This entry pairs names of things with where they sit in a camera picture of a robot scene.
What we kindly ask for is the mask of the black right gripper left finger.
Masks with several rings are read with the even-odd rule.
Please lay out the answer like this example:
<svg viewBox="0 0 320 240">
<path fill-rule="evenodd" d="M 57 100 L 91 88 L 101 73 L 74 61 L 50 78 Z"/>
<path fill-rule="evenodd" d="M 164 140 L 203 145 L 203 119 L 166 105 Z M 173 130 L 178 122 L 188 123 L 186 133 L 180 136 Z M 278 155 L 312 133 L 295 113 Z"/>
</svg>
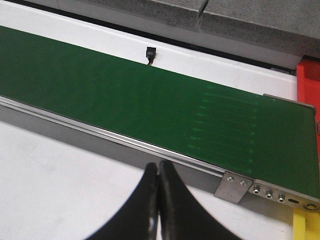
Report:
<svg viewBox="0 0 320 240">
<path fill-rule="evenodd" d="M 138 185 L 116 212 L 89 240 L 155 240 L 158 227 L 158 168 L 148 163 Z"/>
</svg>

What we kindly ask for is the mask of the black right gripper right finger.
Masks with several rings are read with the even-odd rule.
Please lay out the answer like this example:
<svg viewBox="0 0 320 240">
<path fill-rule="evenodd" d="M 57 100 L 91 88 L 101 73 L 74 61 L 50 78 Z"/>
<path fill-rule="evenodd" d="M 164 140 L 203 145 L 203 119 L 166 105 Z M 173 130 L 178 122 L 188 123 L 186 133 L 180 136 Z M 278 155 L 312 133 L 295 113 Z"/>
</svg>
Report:
<svg viewBox="0 0 320 240">
<path fill-rule="evenodd" d="M 239 240 L 191 194 L 174 165 L 159 164 L 159 212 L 164 240 Z"/>
</svg>

